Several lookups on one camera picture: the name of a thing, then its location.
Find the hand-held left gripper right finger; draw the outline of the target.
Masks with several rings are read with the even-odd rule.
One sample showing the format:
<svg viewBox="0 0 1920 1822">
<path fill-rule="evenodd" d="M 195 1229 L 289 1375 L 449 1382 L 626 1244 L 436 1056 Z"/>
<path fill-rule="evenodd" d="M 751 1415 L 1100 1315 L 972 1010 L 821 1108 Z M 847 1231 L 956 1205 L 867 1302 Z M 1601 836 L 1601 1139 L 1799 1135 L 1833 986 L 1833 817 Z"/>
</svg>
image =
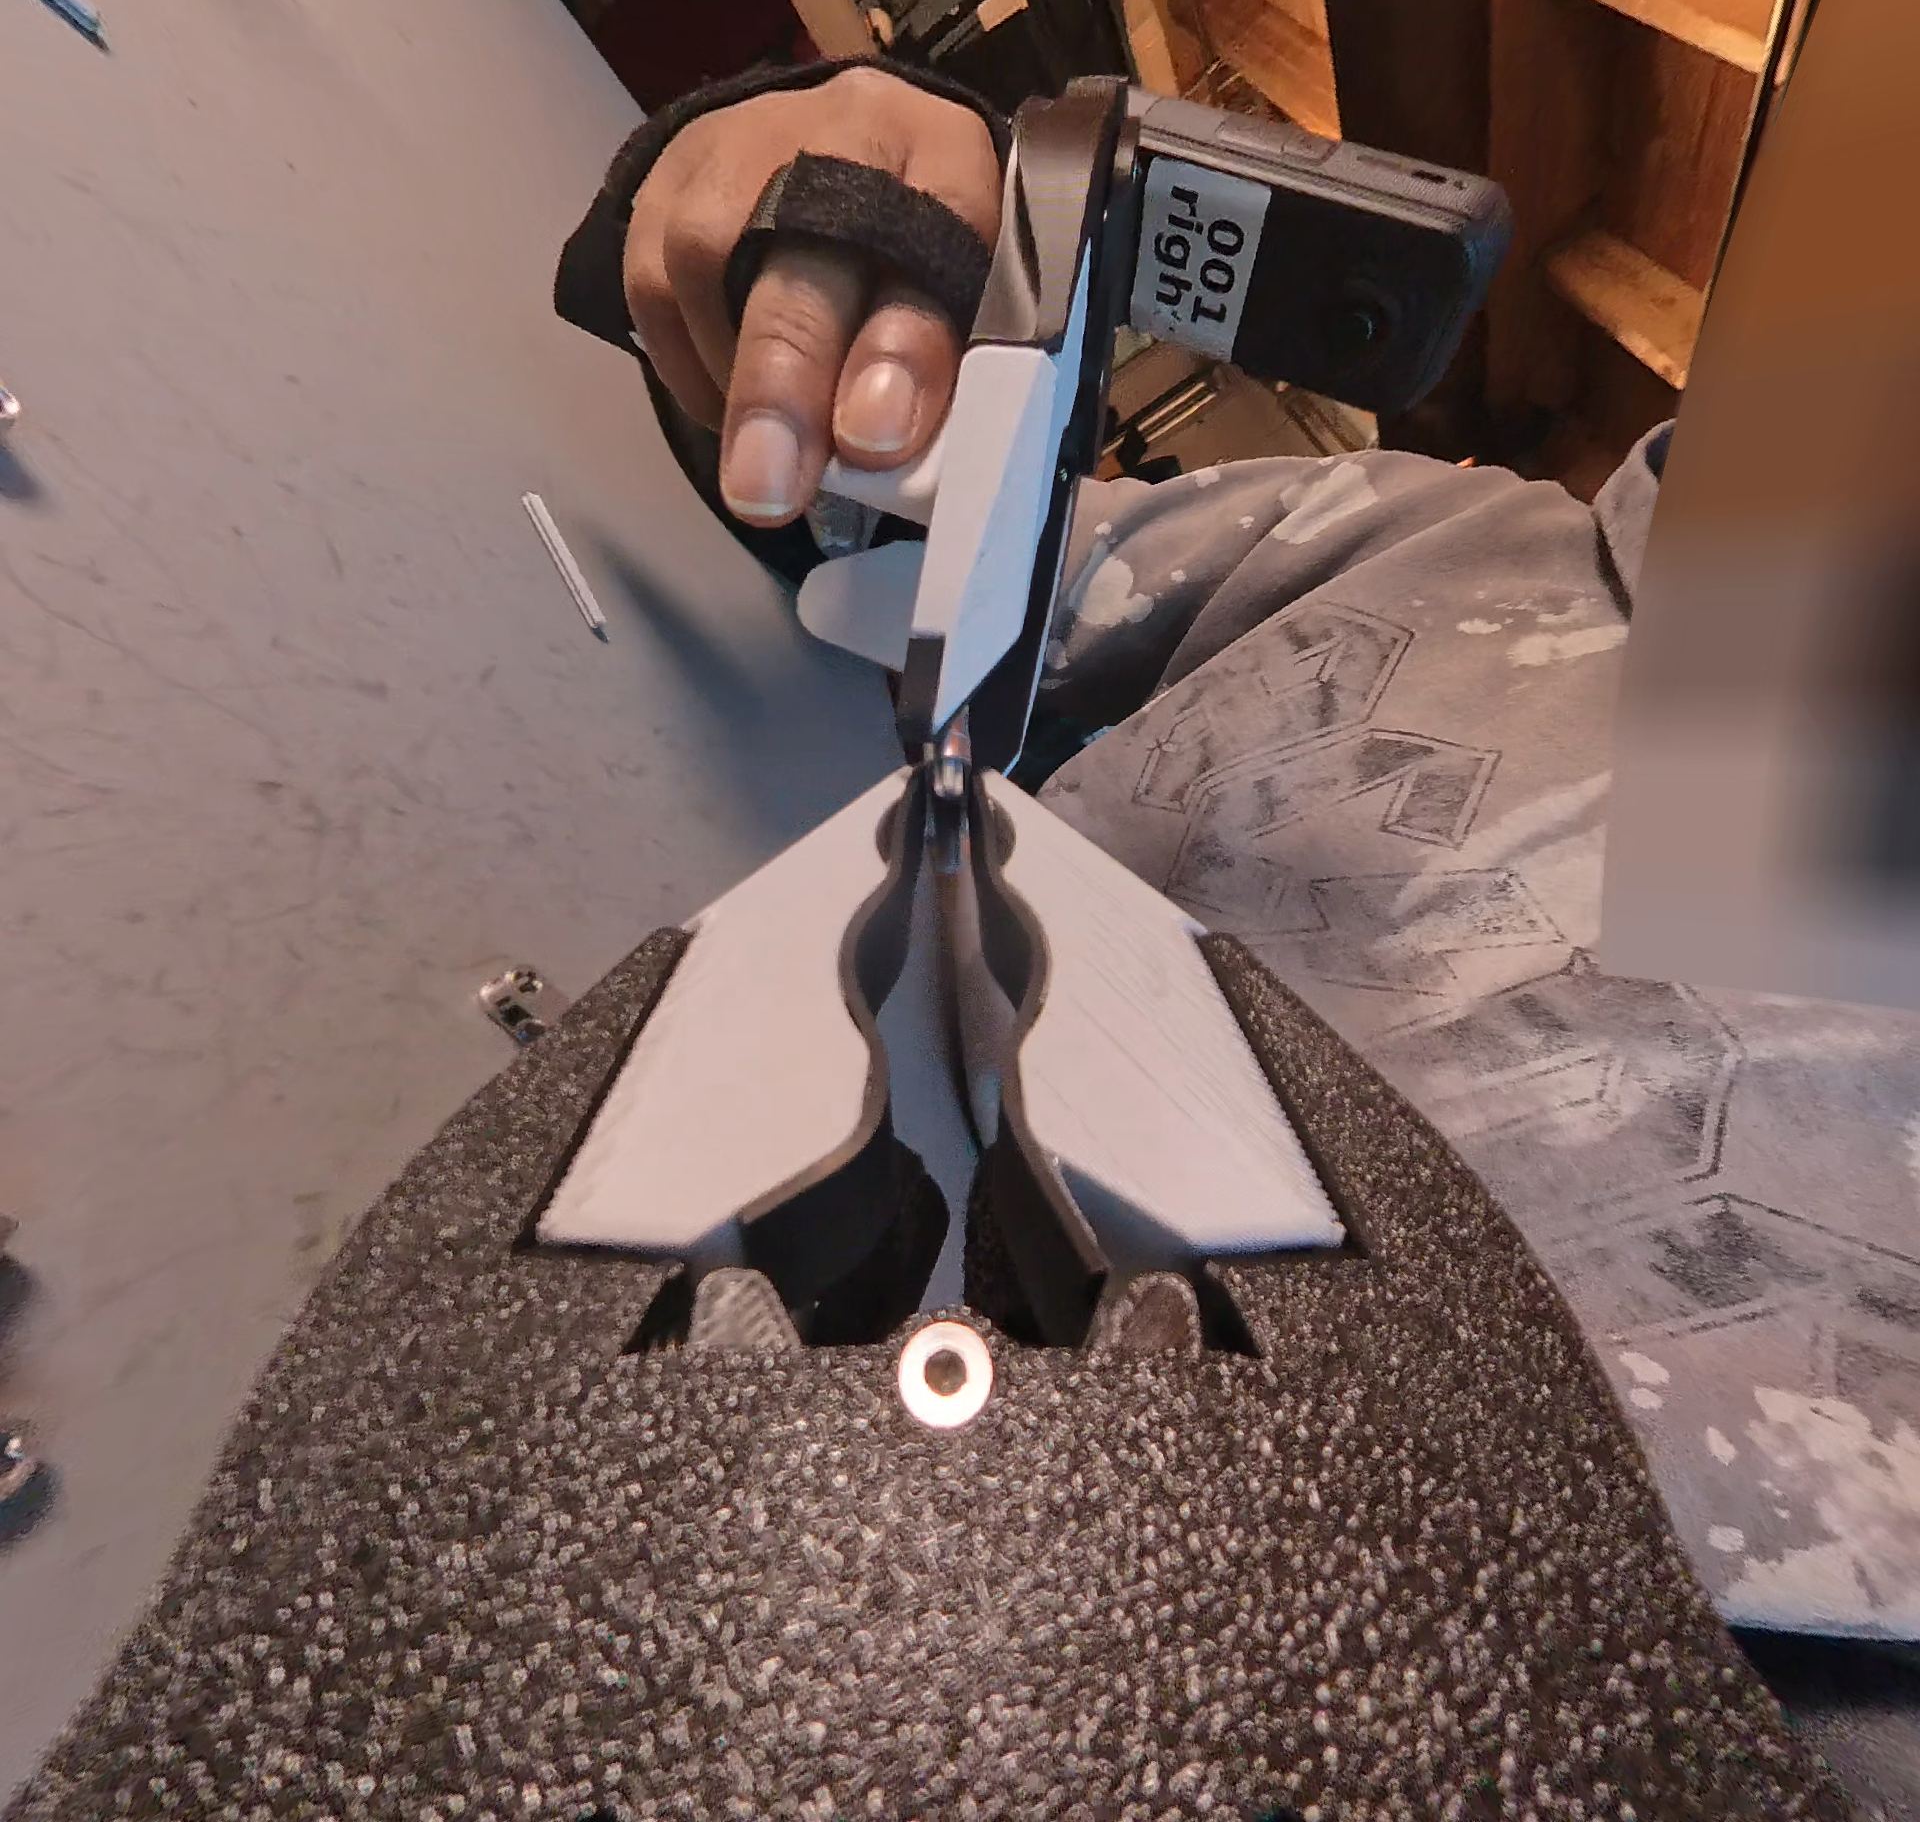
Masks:
<svg viewBox="0 0 1920 1822">
<path fill-rule="evenodd" d="M 1333 1251 L 1339 1216 L 1174 901 L 974 776 L 969 1077 L 1117 1275 Z"/>
</svg>

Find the grey cross-hole connector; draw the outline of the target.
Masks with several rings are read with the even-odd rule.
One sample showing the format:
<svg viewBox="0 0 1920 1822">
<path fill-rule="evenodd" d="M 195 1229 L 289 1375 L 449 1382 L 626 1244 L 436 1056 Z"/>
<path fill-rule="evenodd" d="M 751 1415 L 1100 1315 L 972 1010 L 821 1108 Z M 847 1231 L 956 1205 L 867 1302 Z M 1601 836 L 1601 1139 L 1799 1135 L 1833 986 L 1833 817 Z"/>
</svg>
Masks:
<svg viewBox="0 0 1920 1822">
<path fill-rule="evenodd" d="M 517 1047 L 528 1047 L 549 1034 L 570 1006 L 570 997 L 532 964 L 495 971 L 482 982 L 474 1001 Z"/>
</svg>

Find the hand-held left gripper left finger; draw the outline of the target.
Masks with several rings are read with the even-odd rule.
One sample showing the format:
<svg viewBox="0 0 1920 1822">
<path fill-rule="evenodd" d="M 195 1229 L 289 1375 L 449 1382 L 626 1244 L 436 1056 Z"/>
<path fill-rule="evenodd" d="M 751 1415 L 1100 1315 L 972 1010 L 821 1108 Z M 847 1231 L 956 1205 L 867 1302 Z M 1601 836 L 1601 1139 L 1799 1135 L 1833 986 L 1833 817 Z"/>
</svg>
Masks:
<svg viewBox="0 0 1920 1822">
<path fill-rule="evenodd" d="M 745 1244 L 877 1125 L 870 1024 L 843 962 L 859 911 L 895 864 L 882 831 L 907 769 L 697 911 L 668 979 L 536 1238 L 646 1257 Z"/>
</svg>

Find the light grey toy axle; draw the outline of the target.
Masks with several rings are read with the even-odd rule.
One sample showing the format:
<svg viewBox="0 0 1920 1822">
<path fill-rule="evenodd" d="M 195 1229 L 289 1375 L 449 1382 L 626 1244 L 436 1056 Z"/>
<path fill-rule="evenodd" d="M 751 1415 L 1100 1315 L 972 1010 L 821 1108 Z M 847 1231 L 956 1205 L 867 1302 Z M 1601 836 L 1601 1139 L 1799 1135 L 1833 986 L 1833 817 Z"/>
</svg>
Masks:
<svg viewBox="0 0 1920 1822">
<path fill-rule="evenodd" d="M 547 557 L 553 560 L 558 576 L 562 577 L 566 590 L 570 592 L 576 608 L 588 623 L 588 633 L 597 635 L 601 643 L 606 643 L 610 622 L 606 622 L 604 607 L 597 600 L 588 576 L 580 568 L 579 557 L 572 553 L 569 539 L 562 537 L 562 528 L 554 521 L 553 511 L 544 504 L 544 498 L 528 489 L 521 494 L 521 507 L 526 511 L 536 537 L 541 539 L 541 547 Z"/>
</svg>

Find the grey toy connector piece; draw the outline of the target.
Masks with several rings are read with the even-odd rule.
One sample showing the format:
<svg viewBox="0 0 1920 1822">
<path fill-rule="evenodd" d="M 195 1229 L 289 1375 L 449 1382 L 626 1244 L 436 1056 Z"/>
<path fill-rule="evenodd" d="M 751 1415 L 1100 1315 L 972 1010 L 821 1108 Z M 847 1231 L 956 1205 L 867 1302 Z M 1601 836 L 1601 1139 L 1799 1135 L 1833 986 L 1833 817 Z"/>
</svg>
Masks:
<svg viewBox="0 0 1920 1822">
<path fill-rule="evenodd" d="M 938 883 L 959 877 L 969 861 L 972 734 L 962 708 L 925 744 L 925 854 Z"/>
</svg>

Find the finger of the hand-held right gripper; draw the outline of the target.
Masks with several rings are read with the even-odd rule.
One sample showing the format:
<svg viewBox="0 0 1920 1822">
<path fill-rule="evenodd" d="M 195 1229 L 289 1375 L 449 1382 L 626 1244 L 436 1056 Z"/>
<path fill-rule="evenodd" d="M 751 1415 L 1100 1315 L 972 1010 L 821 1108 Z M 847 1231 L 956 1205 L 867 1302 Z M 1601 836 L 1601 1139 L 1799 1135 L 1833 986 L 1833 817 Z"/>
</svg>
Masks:
<svg viewBox="0 0 1920 1822">
<path fill-rule="evenodd" d="M 900 734 L 927 744 L 1021 638 L 1056 489 L 1060 363 L 1040 346 L 969 346 L 900 680 Z"/>
<path fill-rule="evenodd" d="M 1021 757 L 1062 585 L 1078 482 L 1100 456 L 1105 424 L 1106 336 L 1091 334 L 1078 364 L 1078 386 L 1071 399 L 1066 429 L 1056 437 L 1048 465 L 1044 525 L 1026 592 L 1023 627 L 1013 647 L 972 696 L 972 765 L 977 769 L 1005 774 Z"/>
</svg>

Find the person's right hand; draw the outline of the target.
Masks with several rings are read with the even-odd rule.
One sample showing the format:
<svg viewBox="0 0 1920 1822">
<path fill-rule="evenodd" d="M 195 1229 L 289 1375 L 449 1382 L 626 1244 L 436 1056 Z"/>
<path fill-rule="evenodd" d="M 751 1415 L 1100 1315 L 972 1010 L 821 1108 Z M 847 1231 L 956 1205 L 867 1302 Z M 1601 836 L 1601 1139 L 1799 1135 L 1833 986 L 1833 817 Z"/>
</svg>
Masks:
<svg viewBox="0 0 1920 1822">
<path fill-rule="evenodd" d="M 934 297 L 834 248 L 771 253 L 742 320 L 723 275 L 793 154 L 867 162 L 996 246 L 1003 115 L 892 61 L 718 83 L 648 118 L 562 248 L 562 320 L 639 358 L 696 489 L 733 533 L 804 517 L 830 459 L 892 468 L 938 432 L 965 332 Z"/>
</svg>

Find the person's right forearm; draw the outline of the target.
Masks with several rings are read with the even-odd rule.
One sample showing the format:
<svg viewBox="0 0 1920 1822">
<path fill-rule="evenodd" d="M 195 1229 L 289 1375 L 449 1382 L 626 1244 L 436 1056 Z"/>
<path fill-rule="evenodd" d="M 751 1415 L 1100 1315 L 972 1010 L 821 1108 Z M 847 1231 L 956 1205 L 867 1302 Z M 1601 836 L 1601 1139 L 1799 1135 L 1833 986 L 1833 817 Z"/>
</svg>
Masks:
<svg viewBox="0 0 1920 1822">
<path fill-rule="evenodd" d="M 1021 785 L 1307 598 L 1374 596 L 1522 665 L 1588 656 L 1631 618 L 1671 432 L 1653 424 L 1593 499 L 1389 447 L 1089 482 Z"/>
</svg>

